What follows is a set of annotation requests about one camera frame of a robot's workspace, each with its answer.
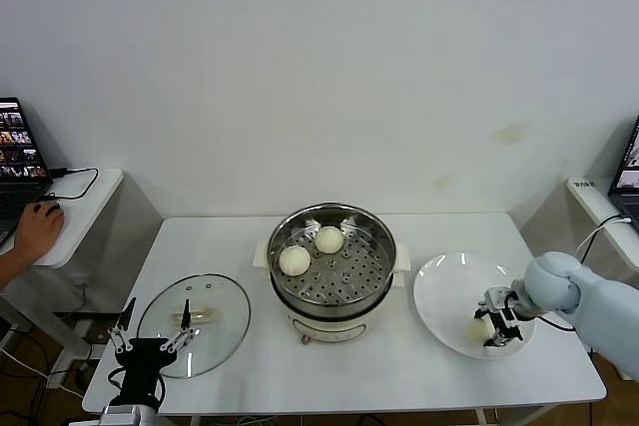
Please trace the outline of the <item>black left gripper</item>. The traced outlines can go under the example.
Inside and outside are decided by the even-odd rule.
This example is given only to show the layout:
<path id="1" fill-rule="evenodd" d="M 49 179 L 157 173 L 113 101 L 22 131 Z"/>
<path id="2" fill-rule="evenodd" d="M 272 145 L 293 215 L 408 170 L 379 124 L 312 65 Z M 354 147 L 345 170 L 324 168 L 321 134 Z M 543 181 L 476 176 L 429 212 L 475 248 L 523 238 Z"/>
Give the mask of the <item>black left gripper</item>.
<path id="1" fill-rule="evenodd" d="M 176 361 L 176 351 L 186 347 L 195 337 L 190 301 L 185 300 L 179 331 L 165 338 L 134 338 L 127 335 L 135 308 L 133 297 L 108 330 L 116 351 L 116 359 L 124 369 L 124 379 L 116 404 L 161 404 L 166 394 L 161 370 Z"/>

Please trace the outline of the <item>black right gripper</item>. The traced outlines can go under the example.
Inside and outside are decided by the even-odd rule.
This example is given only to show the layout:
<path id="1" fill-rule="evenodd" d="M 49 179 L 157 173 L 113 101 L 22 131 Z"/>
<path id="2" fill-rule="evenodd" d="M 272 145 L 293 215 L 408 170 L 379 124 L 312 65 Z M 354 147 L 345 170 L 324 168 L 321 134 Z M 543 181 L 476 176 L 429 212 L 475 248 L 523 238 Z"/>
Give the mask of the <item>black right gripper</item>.
<path id="1" fill-rule="evenodd" d="M 504 347 L 513 339 L 523 340 L 521 330 L 518 326 L 518 319 L 510 307 L 492 312 L 486 302 L 480 302 L 474 312 L 473 318 L 480 320 L 484 317 L 490 317 L 490 315 L 495 332 L 484 341 L 484 347 Z"/>

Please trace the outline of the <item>person's bare hand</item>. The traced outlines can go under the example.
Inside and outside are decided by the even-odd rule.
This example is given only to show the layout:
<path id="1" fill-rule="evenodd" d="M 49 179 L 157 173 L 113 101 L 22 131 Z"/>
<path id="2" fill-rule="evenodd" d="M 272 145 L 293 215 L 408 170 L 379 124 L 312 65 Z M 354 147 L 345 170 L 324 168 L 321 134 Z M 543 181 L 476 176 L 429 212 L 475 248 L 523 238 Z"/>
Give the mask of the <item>person's bare hand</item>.
<path id="1" fill-rule="evenodd" d="M 14 251 L 28 265 L 34 264 L 54 245 L 63 223 L 57 202 L 27 204 L 15 232 Z"/>

